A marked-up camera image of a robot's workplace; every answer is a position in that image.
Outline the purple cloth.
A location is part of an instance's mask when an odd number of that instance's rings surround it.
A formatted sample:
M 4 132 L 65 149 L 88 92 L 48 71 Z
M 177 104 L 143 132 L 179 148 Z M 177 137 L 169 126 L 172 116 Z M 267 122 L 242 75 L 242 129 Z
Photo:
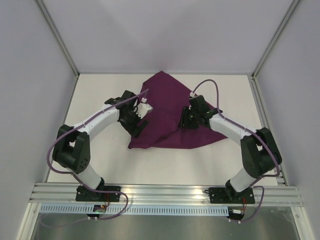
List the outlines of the purple cloth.
M 204 126 L 198 129 L 179 127 L 191 90 L 173 76 L 160 71 L 142 84 L 141 91 L 146 89 L 147 103 L 153 110 L 144 118 L 148 125 L 137 138 L 131 138 L 129 149 L 195 149 L 227 138 Z

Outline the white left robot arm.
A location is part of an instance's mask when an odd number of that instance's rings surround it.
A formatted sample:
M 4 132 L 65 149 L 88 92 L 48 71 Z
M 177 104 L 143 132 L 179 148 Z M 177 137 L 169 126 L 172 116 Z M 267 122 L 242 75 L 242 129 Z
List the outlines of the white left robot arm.
M 132 137 L 137 138 L 149 123 L 146 115 L 153 110 L 146 94 L 146 90 L 140 94 L 126 90 L 122 96 L 105 101 L 85 120 L 72 126 L 62 125 L 48 150 L 52 160 L 66 169 L 63 174 L 73 175 L 95 201 L 104 197 L 105 182 L 90 164 L 91 141 L 115 123 L 120 123 Z

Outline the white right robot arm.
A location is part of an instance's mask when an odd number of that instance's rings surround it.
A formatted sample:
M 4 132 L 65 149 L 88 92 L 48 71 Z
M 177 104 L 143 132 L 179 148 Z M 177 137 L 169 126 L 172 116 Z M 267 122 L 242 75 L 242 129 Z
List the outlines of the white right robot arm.
M 225 184 L 225 196 L 238 202 L 244 191 L 279 169 L 282 163 L 275 139 L 268 128 L 250 129 L 224 116 L 220 109 L 210 108 L 202 95 L 190 94 L 189 106 L 182 109 L 179 126 L 198 129 L 200 126 L 220 133 L 240 146 L 242 169 Z

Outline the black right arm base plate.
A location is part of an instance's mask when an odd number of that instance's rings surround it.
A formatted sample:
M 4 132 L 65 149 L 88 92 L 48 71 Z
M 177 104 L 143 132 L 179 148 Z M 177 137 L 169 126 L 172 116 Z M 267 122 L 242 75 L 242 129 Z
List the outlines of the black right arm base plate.
M 252 188 L 236 192 L 227 187 L 210 187 L 204 190 L 211 204 L 254 204 L 255 197 Z

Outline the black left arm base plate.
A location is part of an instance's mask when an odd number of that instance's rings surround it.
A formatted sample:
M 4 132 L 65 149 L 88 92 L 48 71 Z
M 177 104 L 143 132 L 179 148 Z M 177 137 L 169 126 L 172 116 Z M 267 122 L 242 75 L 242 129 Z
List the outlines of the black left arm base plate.
M 87 189 L 86 187 L 80 185 L 76 189 L 76 202 L 119 202 L 120 201 L 120 194 L 115 193 L 119 192 L 122 188 L 120 186 L 112 186 L 112 185 L 105 185 L 100 191 L 95 192 L 92 190 Z

